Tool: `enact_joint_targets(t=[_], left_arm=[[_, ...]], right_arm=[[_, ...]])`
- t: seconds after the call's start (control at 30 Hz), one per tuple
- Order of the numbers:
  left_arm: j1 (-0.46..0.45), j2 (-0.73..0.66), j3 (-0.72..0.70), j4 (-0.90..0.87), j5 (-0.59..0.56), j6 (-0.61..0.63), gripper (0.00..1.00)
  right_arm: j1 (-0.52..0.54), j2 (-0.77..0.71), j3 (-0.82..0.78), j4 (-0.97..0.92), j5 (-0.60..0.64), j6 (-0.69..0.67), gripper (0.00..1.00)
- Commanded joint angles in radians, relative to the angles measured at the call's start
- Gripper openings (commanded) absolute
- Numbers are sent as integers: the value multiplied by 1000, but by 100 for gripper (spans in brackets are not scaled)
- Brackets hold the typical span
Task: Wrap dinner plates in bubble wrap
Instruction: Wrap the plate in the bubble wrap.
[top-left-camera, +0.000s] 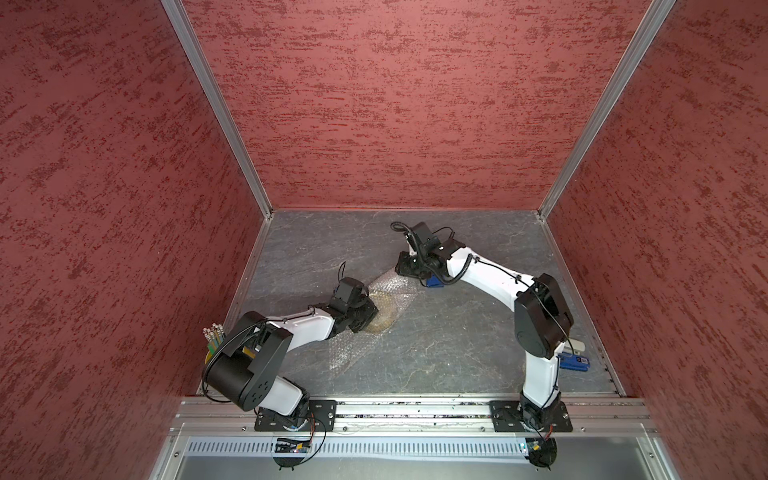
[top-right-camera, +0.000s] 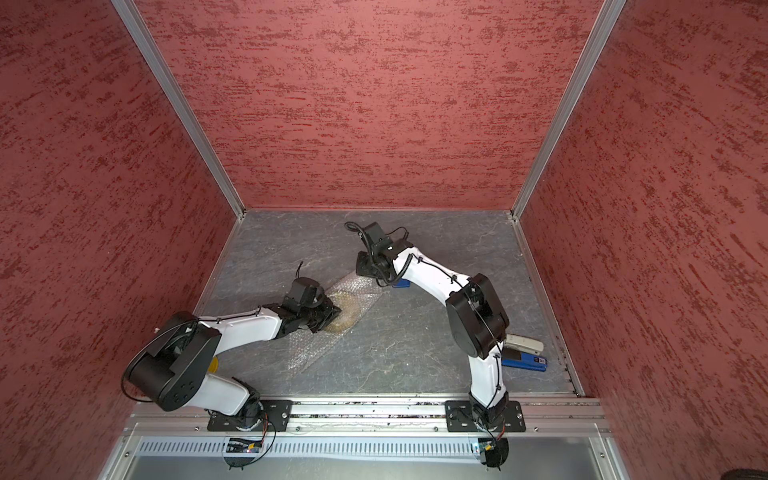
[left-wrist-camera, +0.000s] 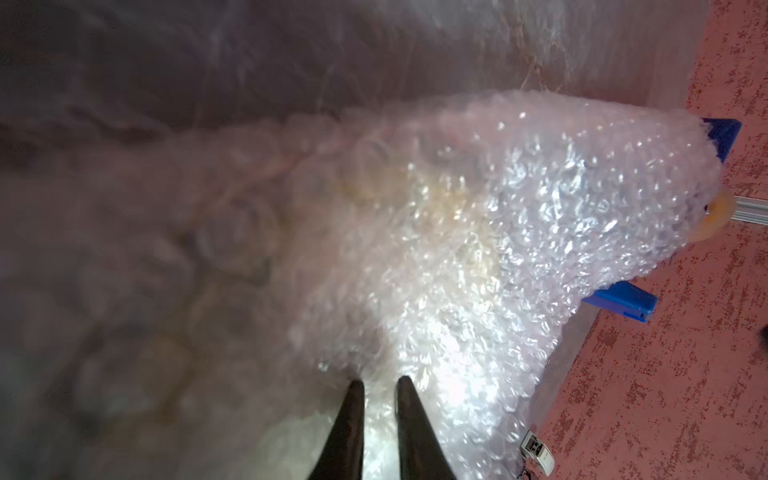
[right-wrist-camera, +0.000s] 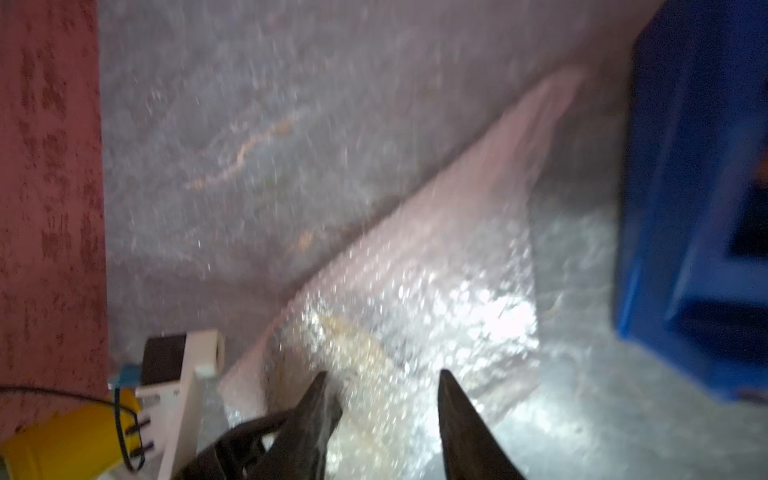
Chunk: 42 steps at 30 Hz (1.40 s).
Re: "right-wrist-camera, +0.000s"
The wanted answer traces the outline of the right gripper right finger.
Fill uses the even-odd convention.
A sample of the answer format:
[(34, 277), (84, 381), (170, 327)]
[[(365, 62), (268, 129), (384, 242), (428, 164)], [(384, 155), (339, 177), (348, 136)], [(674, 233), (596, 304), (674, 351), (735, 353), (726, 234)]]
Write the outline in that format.
[(447, 479), (525, 479), (447, 369), (439, 374), (437, 405)]

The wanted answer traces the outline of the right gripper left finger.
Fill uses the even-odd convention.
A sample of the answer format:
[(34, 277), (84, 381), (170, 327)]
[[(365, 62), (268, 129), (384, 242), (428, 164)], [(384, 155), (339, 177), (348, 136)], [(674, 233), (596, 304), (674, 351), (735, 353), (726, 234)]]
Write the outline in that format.
[(335, 384), (318, 373), (249, 479), (324, 479), (329, 441), (343, 415)]

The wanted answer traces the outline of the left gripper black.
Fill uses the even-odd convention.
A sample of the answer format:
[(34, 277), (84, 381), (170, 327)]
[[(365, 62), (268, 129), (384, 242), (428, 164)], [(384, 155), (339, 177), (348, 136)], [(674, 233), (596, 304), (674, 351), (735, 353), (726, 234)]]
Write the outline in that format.
[(229, 429), (173, 475), (174, 479), (294, 479), (271, 450), (295, 410), (269, 414)]

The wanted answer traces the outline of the clear bubble wrap sheet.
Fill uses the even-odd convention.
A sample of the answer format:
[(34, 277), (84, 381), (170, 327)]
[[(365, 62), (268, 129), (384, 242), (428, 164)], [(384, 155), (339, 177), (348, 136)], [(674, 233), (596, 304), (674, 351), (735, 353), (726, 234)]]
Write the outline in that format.
[(332, 479), (420, 479), (447, 369), (490, 423), (536, 387), (528, 219), (557, 126), (587, 79), (543, 78), (446, 169), (314, 276), (223, 377), (231, 424), (295, 405), (326, 372), (343, 416)]

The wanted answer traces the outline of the blue tape dispenser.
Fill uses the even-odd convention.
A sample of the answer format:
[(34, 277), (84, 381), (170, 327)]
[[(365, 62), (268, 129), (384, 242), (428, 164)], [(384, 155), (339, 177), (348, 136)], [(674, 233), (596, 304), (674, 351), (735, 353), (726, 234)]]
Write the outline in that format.
[(767, 399), (767, 5), (667, 1), (633, 46), (614, 323)]

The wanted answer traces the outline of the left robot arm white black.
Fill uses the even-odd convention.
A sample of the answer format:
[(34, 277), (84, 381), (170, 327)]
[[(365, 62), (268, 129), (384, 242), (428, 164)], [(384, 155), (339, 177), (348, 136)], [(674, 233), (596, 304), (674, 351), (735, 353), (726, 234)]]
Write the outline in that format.
[(152, 337), (139, 366), (124, 367), (113, 384), (118, 453), (138, 472), (152, 455), (161, 458), (161, 479), (300, 479), (299, 454), (281, 439), (288, 411), (244, 422), (198, 450), (202, 385), (218, 377), (224, 340), (217, 330)]

